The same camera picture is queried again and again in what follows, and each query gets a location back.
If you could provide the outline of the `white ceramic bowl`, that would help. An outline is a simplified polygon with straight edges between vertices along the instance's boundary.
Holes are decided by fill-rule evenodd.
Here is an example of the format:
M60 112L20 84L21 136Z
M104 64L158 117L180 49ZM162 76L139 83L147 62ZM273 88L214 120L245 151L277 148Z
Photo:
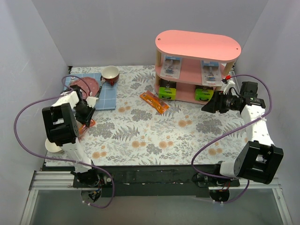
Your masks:
M54 142L50 142L48 139L45 141L45 148L51 153L62 153L61 147L57 146Z

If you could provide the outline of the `floral tablecloth mat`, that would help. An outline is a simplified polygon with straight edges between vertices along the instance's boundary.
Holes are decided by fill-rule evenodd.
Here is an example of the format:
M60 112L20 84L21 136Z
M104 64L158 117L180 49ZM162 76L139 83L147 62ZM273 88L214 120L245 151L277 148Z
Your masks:
M188 165L234 160L247 143L239 112L211 114L201 105L169 101L159 114L140 98L154 91L153 66L120 66L116 109L94 113L96 124L81 139L99 165Z

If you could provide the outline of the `red cup white inside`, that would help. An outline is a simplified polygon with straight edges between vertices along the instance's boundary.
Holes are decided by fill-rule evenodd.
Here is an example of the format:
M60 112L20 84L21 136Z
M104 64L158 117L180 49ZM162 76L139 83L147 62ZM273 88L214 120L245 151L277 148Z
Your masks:
M120 72L115 66L107 66L101 71L103 79L111 86L114 86L118 81Z

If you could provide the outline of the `pink dotted plate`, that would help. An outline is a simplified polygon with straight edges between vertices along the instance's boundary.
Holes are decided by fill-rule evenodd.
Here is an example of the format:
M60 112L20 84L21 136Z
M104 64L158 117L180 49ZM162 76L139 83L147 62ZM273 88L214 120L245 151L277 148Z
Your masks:
M95 97L99 91L99 84L96 79L91 77L83 77L73 81L71 86L77 85L82 89L82 97L86 99L88 96Z

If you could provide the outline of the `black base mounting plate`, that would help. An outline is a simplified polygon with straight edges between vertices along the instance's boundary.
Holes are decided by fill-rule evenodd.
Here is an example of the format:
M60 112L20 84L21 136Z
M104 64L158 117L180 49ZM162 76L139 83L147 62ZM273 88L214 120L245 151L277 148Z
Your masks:
M105 166L96 170L99 182L88 186L74 176L75 188L101 188L110 196L196 196L209 197L209 188L221 188L226 181L198 174L189 165Z

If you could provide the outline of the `aluminium frame rail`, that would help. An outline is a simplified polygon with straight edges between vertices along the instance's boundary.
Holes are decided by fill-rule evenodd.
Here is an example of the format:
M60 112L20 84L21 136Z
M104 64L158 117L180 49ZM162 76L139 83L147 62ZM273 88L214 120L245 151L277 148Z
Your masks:
M89 206L92 188L68 172L36 172L23 225L291 225L277 179L270 184L240 180L225 191L194 183L193 172L130 168L118 172L116 193L104 188Z

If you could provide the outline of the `blue razor blister pack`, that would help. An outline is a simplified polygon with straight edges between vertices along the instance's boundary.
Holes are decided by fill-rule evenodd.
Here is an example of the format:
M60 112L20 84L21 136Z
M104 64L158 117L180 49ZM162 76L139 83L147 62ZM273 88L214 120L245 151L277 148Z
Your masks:
M220 64L215 61L201 61L202 85L211 87L222 86Z
M182 65L182 58L175 56L165 56L161 68L161 76L179 79Z

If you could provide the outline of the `orange small razor packet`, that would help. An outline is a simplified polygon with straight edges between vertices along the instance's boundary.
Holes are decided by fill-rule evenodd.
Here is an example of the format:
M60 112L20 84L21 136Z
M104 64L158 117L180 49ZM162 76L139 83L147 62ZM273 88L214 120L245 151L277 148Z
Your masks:
M82 139L84 137L84 134L87 132L87 130L91 127L93 127L94 125L96 124L96 122L91 119L90 121L90 126L87 127L86 125L82 124L80 127L79 127L79 136L78 136L78 139Z

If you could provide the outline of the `pink three-tier shelf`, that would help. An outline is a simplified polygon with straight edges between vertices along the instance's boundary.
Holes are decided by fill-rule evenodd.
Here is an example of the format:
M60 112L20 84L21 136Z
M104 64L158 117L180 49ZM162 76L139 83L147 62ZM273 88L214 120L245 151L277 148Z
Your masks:
M215 61L220 64L221 76L225 78L241 54L240 44L231 37L217 34L183 30L167 30L157 35L155 64L155 91L158 94L161 79L176 82L175 100L207 104L195 100L195 86L202 85L201 61ZM182 58L179 79L161 76L165 56Z

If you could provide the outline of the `black green Gillette razor box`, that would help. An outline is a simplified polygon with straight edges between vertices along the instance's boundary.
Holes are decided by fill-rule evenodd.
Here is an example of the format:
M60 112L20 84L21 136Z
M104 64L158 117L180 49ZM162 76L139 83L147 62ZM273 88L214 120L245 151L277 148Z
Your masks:
M161 79L159 82L158 97L161 99L175 100L176 82Z

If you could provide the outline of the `blue checkered placemat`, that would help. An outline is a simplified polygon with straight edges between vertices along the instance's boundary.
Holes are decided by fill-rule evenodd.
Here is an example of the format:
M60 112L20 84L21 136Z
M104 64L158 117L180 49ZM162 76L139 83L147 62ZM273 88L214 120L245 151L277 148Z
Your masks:
M88 74L75 74L80 78L83 77L91 77L96 79L98 84L100 84L101 73L88 73ZM70 86L70 84L77 80L78 78L74 76L67 77L65 79L65 85ZM117 101L117 83L114 86L109 85L108 83L104 83L102 86L102 90L100 96L98 97L98 101L95 105L96 111L101 110L115 110Z

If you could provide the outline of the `black handled spoon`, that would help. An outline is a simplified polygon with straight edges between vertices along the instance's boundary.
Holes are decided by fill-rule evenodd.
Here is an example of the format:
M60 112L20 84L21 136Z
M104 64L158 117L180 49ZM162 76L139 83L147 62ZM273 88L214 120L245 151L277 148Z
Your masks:
M102 90L102 86L105 83L105 79L103 76L100 77L100 85L99 85L99 90L96 94L96 97L98 98L100 96L101 90Z

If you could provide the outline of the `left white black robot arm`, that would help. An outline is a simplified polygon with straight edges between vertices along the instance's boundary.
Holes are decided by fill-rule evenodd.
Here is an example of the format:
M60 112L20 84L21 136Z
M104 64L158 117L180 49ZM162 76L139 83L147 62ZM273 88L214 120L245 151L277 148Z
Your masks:
M64 91L52 106L42 109L47 140L56 144L73 161L75 171L71 172L80 183L88 187L96 187L100 176L91 167L92 160L83 150L79 142L77 123L90 127L95 104L83 99L82 89L72 85L70 92Z

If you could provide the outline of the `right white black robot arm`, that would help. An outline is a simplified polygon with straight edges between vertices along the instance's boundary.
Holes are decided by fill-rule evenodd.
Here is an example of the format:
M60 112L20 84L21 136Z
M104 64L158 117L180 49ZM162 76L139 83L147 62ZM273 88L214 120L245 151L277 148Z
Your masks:
M269 184L283 159L281 148L270 138L266 121L263 120L265 102L257 96L258 84L243 82L239 95L230 92L214 92L211 100L202 108L209 113L238 111L246 127L248 142L232 162L221 161L218 170L212 174L213 183L223 186L229 178L245 178Z

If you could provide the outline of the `orange long snack packet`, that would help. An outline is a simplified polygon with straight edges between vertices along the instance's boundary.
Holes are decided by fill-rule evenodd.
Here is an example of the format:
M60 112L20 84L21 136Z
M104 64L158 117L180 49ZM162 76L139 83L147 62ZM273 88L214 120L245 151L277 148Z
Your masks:
M150 91L142 93L140 98L155 108L159 114L163 114L169 109L169 105L167 105Z

